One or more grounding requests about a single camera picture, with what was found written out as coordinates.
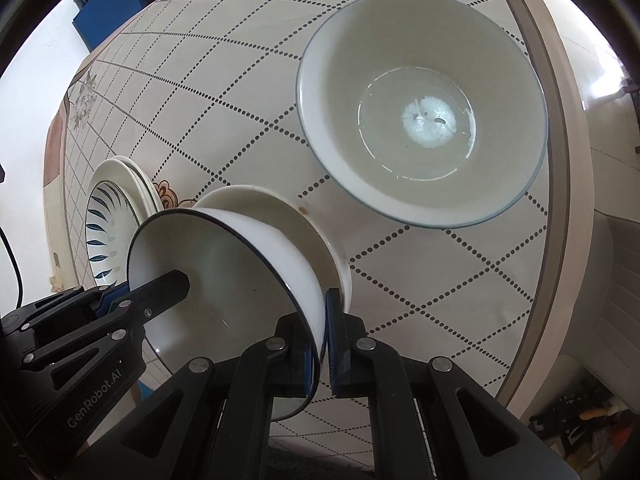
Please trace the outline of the brown beige striped cloth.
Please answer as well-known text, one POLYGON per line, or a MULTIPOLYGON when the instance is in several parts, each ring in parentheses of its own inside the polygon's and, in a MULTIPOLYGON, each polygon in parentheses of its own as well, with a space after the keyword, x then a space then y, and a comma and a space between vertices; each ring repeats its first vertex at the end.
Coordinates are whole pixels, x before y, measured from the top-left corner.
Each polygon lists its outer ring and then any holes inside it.
POLYGON ((64 155, 64 134, 67 125, 67 108, 62 103, 48 130, 43 157, 43 185, 53 182, 61 173, 61 157, 64 155))

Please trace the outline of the white plate pink flowers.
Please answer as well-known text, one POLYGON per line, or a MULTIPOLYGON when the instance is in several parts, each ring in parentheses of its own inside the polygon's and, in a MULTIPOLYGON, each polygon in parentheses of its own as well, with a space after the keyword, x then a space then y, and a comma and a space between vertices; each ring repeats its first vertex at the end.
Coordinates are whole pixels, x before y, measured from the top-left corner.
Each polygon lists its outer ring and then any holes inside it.
POLYGON ((112 182, 122 190, 139 224, 164 209, 151 179, 128 157, 116 155, 101 162, 91 178, 89 190, 103 181, 112 182))

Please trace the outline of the white bowl dark rim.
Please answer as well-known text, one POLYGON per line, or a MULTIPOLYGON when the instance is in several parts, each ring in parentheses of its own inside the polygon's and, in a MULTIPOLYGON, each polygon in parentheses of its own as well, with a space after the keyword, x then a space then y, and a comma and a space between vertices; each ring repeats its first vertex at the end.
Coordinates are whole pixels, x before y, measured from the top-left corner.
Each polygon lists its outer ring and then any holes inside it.
MULTIPOLYGON (((274 336, 279 318, 299 313, 322 350, 326 307, 320 283, 303 254, 267 223, 210 208, 153 214, 129 246, 130 289, 179 270, 190 280, 185 300, 146 324, 146 338, 175 372, 190 359, 240 356, 274 336)), ((272 419, 291 418, 313 396, 273 401, 272 419)))

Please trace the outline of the blue leaf pattern plate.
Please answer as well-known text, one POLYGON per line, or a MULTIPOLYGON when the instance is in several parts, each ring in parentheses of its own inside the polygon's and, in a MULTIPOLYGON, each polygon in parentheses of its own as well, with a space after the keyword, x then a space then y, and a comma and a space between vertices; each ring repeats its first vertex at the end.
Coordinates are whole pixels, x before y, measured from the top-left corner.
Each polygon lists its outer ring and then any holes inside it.
POLYGON ((98 182, 89 194, 85 231, 89 268, 98 285, 127 279, 129 246, 140 226, 129 196, 114 182, 98 182))

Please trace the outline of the checked floral tablecloth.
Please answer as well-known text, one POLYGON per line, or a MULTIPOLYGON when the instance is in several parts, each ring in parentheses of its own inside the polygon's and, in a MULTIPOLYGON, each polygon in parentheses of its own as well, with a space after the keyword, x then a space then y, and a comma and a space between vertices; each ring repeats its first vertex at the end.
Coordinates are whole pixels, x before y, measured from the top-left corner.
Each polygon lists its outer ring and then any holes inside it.
POLYGON ((321 168, 295 107, 299 59, 318 26, 356 0, 156 0, 82 62, 61 173, 44 187, 55 284, 92 286, 85 209, 94 170, 132 159, 166 206, 252 184, 299 202, 346 252, 350 308, 406 356, 446 354, 515 415, 550 373, 591 237, 586 116, 544 0, 458 0, 535 64, 554 124, 528 192, 495 219, 439 231, 362 206, 321 168))

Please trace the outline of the plain white bowl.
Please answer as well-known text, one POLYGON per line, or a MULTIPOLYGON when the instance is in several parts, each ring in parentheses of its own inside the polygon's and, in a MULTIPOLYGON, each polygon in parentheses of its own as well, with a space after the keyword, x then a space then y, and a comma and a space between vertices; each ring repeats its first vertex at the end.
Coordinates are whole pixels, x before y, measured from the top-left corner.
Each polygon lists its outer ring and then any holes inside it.
POLYGON ((279 230, 307 259, 323 290, 341 291, 343 311, 349 311, 352 276, 346 252, 326 222, 301 203, 256 185, 237 184, 207 193, 194 206, 244 214, 279 230))

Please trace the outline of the white bowl blue dots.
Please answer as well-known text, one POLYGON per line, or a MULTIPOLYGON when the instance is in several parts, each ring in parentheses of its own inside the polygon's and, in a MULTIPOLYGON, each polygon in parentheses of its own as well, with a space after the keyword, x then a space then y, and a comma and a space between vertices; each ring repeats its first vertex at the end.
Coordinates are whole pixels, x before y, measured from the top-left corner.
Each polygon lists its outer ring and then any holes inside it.
POLYGON ((456 0, 358 0, 335 12, 304 50, 296 102, 329 176, 410 226, 495 218, 532 185, 547 149, 532 63, 456 0))

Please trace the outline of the grey padded chair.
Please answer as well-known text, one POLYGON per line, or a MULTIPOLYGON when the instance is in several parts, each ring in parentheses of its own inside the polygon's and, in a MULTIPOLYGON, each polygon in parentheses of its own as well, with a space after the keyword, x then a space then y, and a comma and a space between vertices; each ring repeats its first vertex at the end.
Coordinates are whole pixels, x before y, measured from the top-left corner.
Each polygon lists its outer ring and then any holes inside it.
POLYGON ((639 223, 594 214, 572 321, 578 361, 627 404, 639 403, 639 223))

